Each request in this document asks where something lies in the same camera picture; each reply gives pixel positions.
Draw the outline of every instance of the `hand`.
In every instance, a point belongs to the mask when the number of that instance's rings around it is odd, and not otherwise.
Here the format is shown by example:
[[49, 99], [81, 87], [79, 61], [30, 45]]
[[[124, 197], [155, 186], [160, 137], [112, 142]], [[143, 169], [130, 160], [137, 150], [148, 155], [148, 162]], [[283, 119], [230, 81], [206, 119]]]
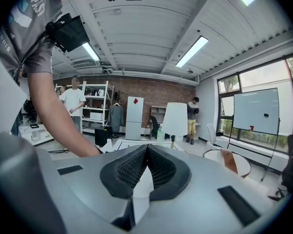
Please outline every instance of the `hand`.
[[74, 111], [77, 110], [77, 107], [72, 108], [71, 110], [69, 110], [69, 112], [72, 114]]

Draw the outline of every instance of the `white round table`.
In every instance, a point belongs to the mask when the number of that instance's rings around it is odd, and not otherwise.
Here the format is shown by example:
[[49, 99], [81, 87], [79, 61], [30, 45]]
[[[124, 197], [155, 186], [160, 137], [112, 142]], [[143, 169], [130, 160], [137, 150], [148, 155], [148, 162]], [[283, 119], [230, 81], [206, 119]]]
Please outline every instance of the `white round table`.
[[[236, 168], [238, 170], [238, 175], [245, 178], [251, 172], [251, 164], [241, 155], [235, 154], [235, 153], [232, 153], [232, 154], [236, 164]], [[221, 153], [221, 150], [207, 151], [203, 154], [203, 157], [214, 160], [225, 166], [225, 160]]]

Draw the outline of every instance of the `black speaker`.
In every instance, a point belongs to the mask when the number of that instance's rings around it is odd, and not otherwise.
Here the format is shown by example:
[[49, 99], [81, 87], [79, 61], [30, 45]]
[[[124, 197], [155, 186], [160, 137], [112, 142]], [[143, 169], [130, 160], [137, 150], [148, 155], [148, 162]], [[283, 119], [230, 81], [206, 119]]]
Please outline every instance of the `black speaker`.
[[107, 139], [112, 139], [112, 128], [111, 127], [95, 127], [94, 128], [94, 135], [96, 145], [104, 146], [107, 143]]

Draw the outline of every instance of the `white t-shirt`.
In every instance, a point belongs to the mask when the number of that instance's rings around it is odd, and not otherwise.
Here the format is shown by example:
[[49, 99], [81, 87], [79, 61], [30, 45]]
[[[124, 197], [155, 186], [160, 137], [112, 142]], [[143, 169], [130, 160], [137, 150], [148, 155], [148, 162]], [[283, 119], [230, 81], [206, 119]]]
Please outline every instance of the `white t-shirt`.
[[[64, 106], [68, 110], [77, 107], [83, 101], [86, 101], [83, 92], [80, 89], [67, 89], [63, 94], [60, 96], [60, 100], [64, 101]], [[80, 116], [80, 109], [77, 109], [72, 114], [69, 113], [71, 116]]]

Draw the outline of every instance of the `refrigerator door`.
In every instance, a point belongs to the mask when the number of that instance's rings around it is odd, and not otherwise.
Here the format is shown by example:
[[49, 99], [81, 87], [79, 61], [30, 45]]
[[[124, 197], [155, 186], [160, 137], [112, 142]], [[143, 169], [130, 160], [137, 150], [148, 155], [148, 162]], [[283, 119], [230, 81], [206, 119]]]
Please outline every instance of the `refrigerator door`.
[[140, 140], [141, 122], [126, 122], [126, 139]]
[[143, 98], [128, 97], [126, 121], [142, 122]]

